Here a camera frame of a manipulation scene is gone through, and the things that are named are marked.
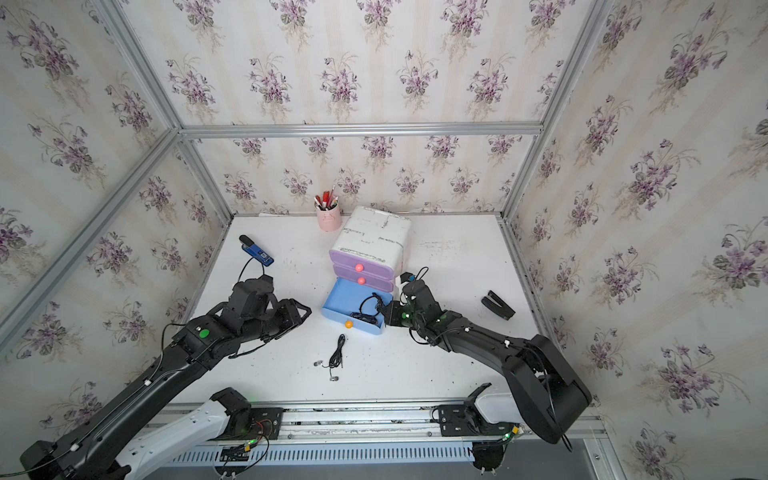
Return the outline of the purple top drawer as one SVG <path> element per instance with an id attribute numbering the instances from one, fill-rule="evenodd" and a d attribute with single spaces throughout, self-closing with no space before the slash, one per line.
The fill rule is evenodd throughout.
<path id="1" fill-rule="evenodd" d="M 391 267 L 374 260 L 337 250 L 331 250 L 329 256 L 334 272 L 340 277 L 351 278 L 352 280 L 356 280 L 360 276 L 387 281 L 394 279 L 394 271 Z"/>

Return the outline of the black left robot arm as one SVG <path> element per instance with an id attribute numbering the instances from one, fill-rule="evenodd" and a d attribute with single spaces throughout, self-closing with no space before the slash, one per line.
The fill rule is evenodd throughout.
<path id="1" fill-rule="evenodd" d="M 1 355 L 1 475 L 128 479 L 127 445 L 204 376 L 249 361 L 310 316 L 240 255 L 216 304 L 147 265 L 82 265 Z"/>

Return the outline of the black wired earphones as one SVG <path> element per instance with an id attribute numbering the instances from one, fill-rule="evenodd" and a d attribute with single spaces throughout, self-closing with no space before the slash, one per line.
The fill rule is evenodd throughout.
<path id="1" fill-rule="evenodd" d="M 331 382 L 336 382 L 339 380 L 339 377 L 334 374 L 334 371 L 336 369 L 343 367 L 343 348 L 346 344 L 347 337 L 345 334 L 340 334 L 337 343 L 336 348 L 334 349 L 333 353 L 330 355 L 327 361 L 324 360 L 318 360 L 313 363 L 315 367 L 323 368 L 328 371 L 329 374 L 329 380 Z"/>
<path id="2" fill-rule="evenodd" d="M 356 311 L 353 311 L 349 316 L 359 322 L 377 326 L 378 321 L 376 318 L 376 305 L 378 302 L 383 301 L 380 294 L 372 293 L 366 297 L 358 306 Z"/>

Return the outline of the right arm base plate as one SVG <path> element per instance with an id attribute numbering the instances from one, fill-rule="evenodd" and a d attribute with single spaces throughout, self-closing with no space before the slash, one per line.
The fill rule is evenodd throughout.
<path id="1" fill-rule="evenodd" d="M 442 437 L 493 437 L 508 439 L 520 431 L 516 423 L 490 423 L 475 407 L 464 404 L 438 405 L 431 409 L 431 421 L 437 423 Z"/>

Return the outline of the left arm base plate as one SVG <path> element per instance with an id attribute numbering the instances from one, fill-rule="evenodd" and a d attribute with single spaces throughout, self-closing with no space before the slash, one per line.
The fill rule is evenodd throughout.
<path id="1" fill-rule="evenodd" d="M 284 410 L 282 408 L 251 408 L 235 413 L 224 431 L 214 440 L 256 440 L 261 436 L 276 440 Z"/>

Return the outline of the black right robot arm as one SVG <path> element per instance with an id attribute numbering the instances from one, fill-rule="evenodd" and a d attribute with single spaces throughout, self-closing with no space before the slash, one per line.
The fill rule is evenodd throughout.
<path id="1" fill-rule="evenodd" d="M 465 355 L 502 375 L 522 423 L 540 439 L 568 444 L 567 431 L 590 406 L 586 383 L 547 337 L 505 336 L 440 306 L 423 278 L 408 272 L 400 297 L 379 300 L 388 326 L 406 328 L 420 345 Z"/>

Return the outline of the blue bottom drawer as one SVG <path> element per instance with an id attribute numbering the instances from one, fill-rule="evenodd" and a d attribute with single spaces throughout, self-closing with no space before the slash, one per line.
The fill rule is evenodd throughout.
<path id="1" fill-rule="evenodd" d="M 380 335 L 384 327 L 379 325 L 368 325 L 352 319 L 349 314 L 358 309 L 359 304 L 370 294 L 380 294 L 385 303 L 390 304 L 393 296 L 390 293 L 382 292 L 367 286 L 358 285 L 351 281 L 337 278 L 331 289 L 323 307 L 322 315 L 331 321 L 345 326 L 346 321 L 353 321 L 356 329 L 372 335 Z"/>

